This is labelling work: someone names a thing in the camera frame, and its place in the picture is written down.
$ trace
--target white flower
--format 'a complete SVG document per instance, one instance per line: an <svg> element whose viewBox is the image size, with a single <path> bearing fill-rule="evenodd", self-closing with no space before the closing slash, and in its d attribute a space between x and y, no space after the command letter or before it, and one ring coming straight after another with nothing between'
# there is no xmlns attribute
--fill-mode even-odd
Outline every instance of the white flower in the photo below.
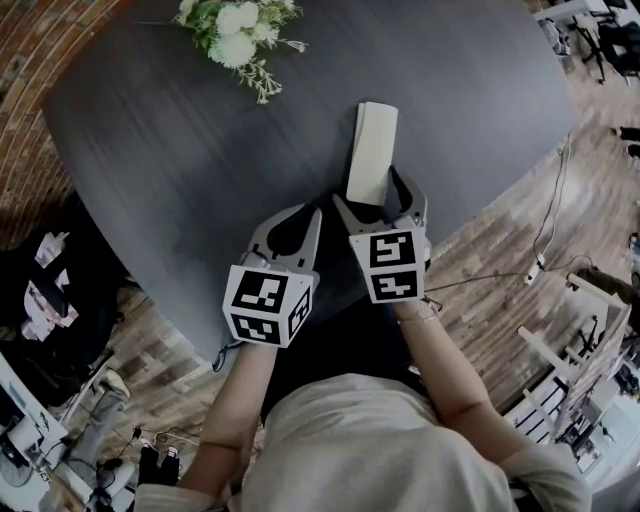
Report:
<svg viewBox="0 0 640 512"><path fill-rule="evenodd" d="M221 36L230 36L242 28L243 15L235 5L225 5L218 13L216 25Z"/></svg>
<svg viewBox="0 0 640 512"><path fill-rule="evenodd" d="M191 14L193 7L198 3L198 0L182 0L180 2L180 14L176 17L176 21L180 25L184 25L187 22L187 16Z"/></svg>
<svg viewBox="0 0 640 512"><path fill-rule="evenodd" d="M272 28L267 23L260 22L253 27L253 30L253 36L258 41L266 41L271 44L275 43L278 39L279 30L277 28Z"/></svg>
<svg viewBox="0 0 640 512"><path fill-rule="evenodd" d="M253 2L245 2L238 9L242 13L242 26L244 28L254 27L258 22L258 14L260 14L258 6Z"/></svg>
<svg viewBox="0 0 640 512"><path fill-rule="evenodd" d="M207 56L218 64L222 63L222 55L220 54L220 50L218 49L218 45L216 43L212 44L207 52Z"/></svg>
<svg viewBox="0 0 640 512"><path fill-rule="evenodd" d="M237 69L253 58L256 45L247 34L238 32L221 37L217 51L220 52L220 62L225 68Z"/></svg>

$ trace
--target floor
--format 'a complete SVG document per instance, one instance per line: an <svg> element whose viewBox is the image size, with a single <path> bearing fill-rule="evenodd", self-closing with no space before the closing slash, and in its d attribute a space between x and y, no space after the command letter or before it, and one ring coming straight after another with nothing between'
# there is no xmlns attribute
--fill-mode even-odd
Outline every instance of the floor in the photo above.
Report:
<svg viewBox="0 0 640 512"><path fill-rule="evenodd" d="M573 59L568 81L580 113L571 135L569 161L555 236L546 253L547 266L561 270L538 277L531 287L522 277L501 277L429 293L444 304L441 317L487 385L494 404L506 410L545 364L518 337L516 329L543 331L558 351L575 335L585 317L567 300L564 276L587 263L588 254L601 269L628 279L627 238L637 230L640 174L623 155L623 144L611 126L640 118L640 83L628 86L608 71L596 81L595 65ZM494 273L526 272L533 262L532 242L548 208L559 168L552 151L520 182L434 251L427 288ZM547 225L538 247L549 237ZM208 404L222 379L207 361L140 292L125 291L120 309L125 320L113 336L111 366L132 391L125 418L108 440L108 452L119 452L135 425L145 436L173 429L193 441ZM90 400L84 406L91 407ZM78 424L86 412L78 415ZM182 453L189 441L171 438ZM136 451L129 448L129 455Z"/></svg>

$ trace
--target desk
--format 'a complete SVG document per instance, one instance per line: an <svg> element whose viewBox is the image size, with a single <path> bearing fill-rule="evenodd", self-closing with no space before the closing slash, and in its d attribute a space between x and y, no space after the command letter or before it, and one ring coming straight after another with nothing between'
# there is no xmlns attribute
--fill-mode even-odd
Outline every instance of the desk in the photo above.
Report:
<svg viewBox="0 0 640 512"><path fill-rule="evenodd" d="M609 12L609 7L603 0L569 0L560 2L553 7L534 13L536 21L550 19L553 21L566 20L583 12Z"/></svg>
<svg viewBox="0 0 640 512"><path fill-rule="evenodd" d="M195 50L177 0L137 0L58 80L47 126L115 253L201 355L228 336L229 266L258 224L319 204L344 178L356 107L398 107L394 163L429 199L434 244L509 188L576 116L560 65L519 0L301 0L271 52L284 92L266 106ZM310 321L366 294L325 208Z"/></svg>

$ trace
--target table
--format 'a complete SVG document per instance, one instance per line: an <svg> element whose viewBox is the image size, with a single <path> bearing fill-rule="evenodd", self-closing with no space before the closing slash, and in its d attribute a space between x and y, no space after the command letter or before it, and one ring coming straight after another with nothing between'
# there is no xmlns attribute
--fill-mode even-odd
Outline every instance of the table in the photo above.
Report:
<svg viewBox="0 0 640 512"><path fill-rule="evenodd" d="M603 0L569 0L560 2L553 7L534 13L536 21L550 19L565 20L583 12L609 12L609 7Z"/></svg>
<svg viewBox="0 0 640 512"><path fill-rule="evenodd" d="M256 226L325 204L348 169L356 107L399 108L394 163L429 198L434 244L531 169L573 127L560 65L519 0L301 0L269 54L266 106L137 0L65 70L44 107L87 210L115 253L204 357L228 334L229 266ZM310 321L366 294L346 231L324 209Z"/></svg>

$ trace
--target white shirt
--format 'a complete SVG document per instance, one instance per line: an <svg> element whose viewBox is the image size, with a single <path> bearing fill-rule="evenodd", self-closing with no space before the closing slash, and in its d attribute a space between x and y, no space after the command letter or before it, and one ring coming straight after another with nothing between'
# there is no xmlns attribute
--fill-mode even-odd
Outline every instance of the white shirt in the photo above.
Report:
<svg viewBox="0 0 640 512"><path fill-rule="evenodd" d="M232 512L517 511L509 479L545 511L583 512L591 494L566 445L536 446L500 466L437 424L427 401L400 382L347 374L281 400L265 447ZM197 492L141 486L136 512L215 508Z"/></svg>

